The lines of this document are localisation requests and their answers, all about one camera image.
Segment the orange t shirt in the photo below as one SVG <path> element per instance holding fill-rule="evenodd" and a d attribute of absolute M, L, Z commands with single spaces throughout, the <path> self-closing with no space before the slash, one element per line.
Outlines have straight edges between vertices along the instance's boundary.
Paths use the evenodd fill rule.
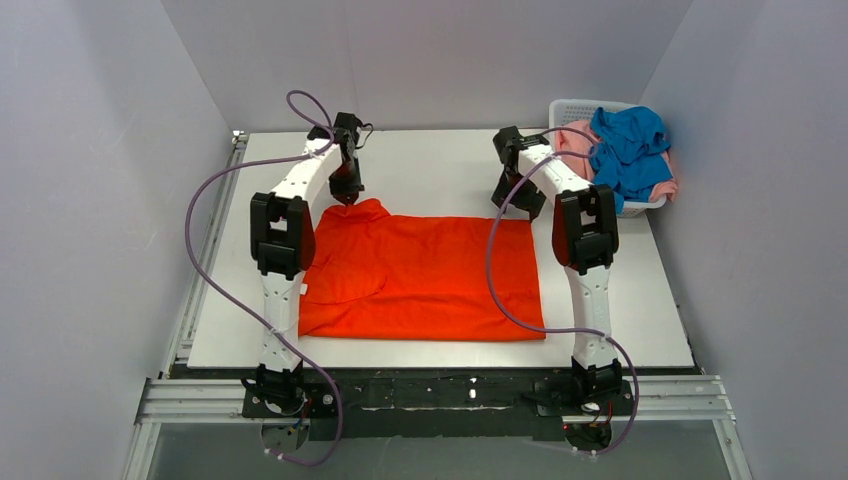
<path fill-rule="evenodd" d="M 390 213 L 377 199 L 324 211 L 304 277 L 302 336 L 545 339 L 531 225 Z"/>

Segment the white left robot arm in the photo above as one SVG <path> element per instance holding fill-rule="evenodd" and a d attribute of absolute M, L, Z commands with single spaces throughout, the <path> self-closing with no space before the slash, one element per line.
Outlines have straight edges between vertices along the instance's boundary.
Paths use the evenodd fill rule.
<path fill-rule="evenodd" d="M 262 281 L 263 318 L 271 325 L 263 335 L 260 356 L 266 371 L 285 375 L 302 366 L 291 348 L 298 342 L 304 276 L 316 254 L 315 229 L 327 208 L 353 205 L 364 190 L 358 137 L 338 133 L 329 145 L 327 139 L 310 134 L 306 158 L 294 163 L 271 190 L 251 198 L 251 257 Z"/>

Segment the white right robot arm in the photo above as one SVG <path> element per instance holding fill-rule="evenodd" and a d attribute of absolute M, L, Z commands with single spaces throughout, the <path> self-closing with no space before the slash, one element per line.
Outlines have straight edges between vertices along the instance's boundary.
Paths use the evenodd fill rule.
<path fill-rule="evenodd" d="M 490 295 L 513 323 L 546 333 L 518 320 L 500 302 L 494 286 L 492 255 L 496 231 L 507 206 L 531 182 L 553 206 L 551 246 L 567 276 L 574 325 L 561 333 L 574 335 L 569 398 L 578 403 L 599 402 L 622 389 L 622 366 L 610 337 L 609 278 L 619 247 L 612 190 L 580 177 L 547 144 L 527 145 L 511 140 L 497 148 L 503 165 L 499 189 L 506 194 L 490 230 L 485 271 Z"/>

